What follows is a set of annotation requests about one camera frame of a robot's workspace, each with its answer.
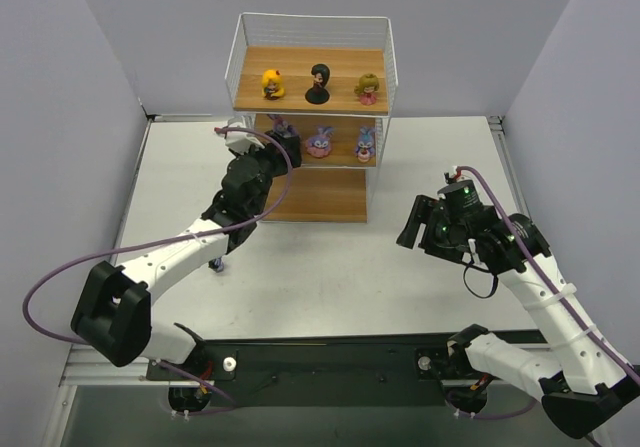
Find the black toy figurine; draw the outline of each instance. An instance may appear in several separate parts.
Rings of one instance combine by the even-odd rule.
[[[325,87],[327,82],[329,82],[331,71],[329,67],[324,64],[316,64],[311,67],[311,75],[313,75],[313,87],[307,90],[304,98],[307,99],[307,102],[310,104],[324,104],[330,97]]]

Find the black cable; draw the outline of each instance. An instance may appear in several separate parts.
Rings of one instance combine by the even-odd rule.
[[[474,295],[475,297],[479,298],[479,299],[489,299],[491,297],[494,296],[494,294],[496,293],[496,291],[498,290],[498,277],[496,277],[495,275],[493,276],[493,283],[491,284],[491,291],[487,294],[487,295],[479,295],[476,294],[473,290],[471,290],[471,287],[469,287],[469,284],[467,284],[467,272],[469,271],[469,269],[474,269],[474,270],[478,270],[480,272],[485,272],[490,274],[491,272],[489,272],[488,270],[485,269],[480,269],[478,267],[476,267],[475,265],[473,265],[473,260],[471,260],[468,264],[465,264],[465,268],[464,268],[464,272],[462,273],[462,281],[464,282],[464,286],[467,288],[467,290],[469,292],[471,292],[472,295]]]

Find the shelf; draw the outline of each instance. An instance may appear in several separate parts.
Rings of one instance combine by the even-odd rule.
[[[331,137],[331,154],[323,159],[317,159],[309,155],[302,148],[303,165],[369,168],[376,166],[375,156],[369,162],[359,162],[355,156],[356,143],[360,135],[360,127],[376,126],[376,119],[372,117],[337,117],[329,115],[290,115],[283,114],[282,118],[295,127],[304,142],[317,134],[318,125],[329,125],[334,128]],[[267,114],[256,115],[255,127],[260,132],[271,130],[273,121]]]
[[[313,84],[311,67],[319,63],[331,69],[327,84],[331,98],[325,104],[313,105],[304,95]],[[283,98],[267,100],[262,97],[260,82],[267,69],[278,69],[282,74]],[[362,105],[353,88],[360,76],[369,72],[380,79],[378,101],[373,105]],[[387,116],[384,52],[382,49],[248,46],[233,108],[240,112]]]
[[[284,176],[274,179],[267,208],[280,196],[284,183]],[[287,197],[266,220],[366,222],[366,186],[362,169],[296,169]]]

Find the robotic arm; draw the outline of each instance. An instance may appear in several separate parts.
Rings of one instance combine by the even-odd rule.
[[[300,166],[300,137],[267,135],[284,148],[293,167]],[[195,269],[239,247],[256,228],[250,220],[264,211],[273,178],[287,173],[273,144],[240,132],[228,132],[225,139],[235,158],[200,218],[175,243],[118,266],[101,262],[87,277],[71,328],[117,367],[140,356],[184,364],[197,354],[202,339],[183,325],[154,319],[151,307]],[[213,230],[227,232],[207,234]]]
[[[584,437],[640,395],[637,374],[580,305],[575,286],[562,277],[533,222],[521,214],[508,217],[542,276],[496,207],[480,202],[473,181],[463,179],[458,169],[445,179],[447,186],[438,191],[438,199],[416,197],[397,243],[413,248],[424,226],[418,246],[426,254],[463,265],[469,265],[464,256],[471,257],[472,265],[484,263],[518,298],[553,352],[551,358],[533,355],[472,325],[449,340],[450,364],[461,375],[486,373],[516,386],[540,401],[565,434]],[[543,276],[551,280],[551,287],[560,287],[552,290]],[[462,410],[474,411],[482,390],[451,400]]]

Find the gray floor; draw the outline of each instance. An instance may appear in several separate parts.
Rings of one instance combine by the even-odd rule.
[[[185,423],[159,406],[164,389],[82,387],[64,447],[102,446],[474,446],[587,447],[564,437],[541,408],[499,422],[455,420],[447,407],[246,408]],[[487,412],[526,405],[527,397],[492,387]]]

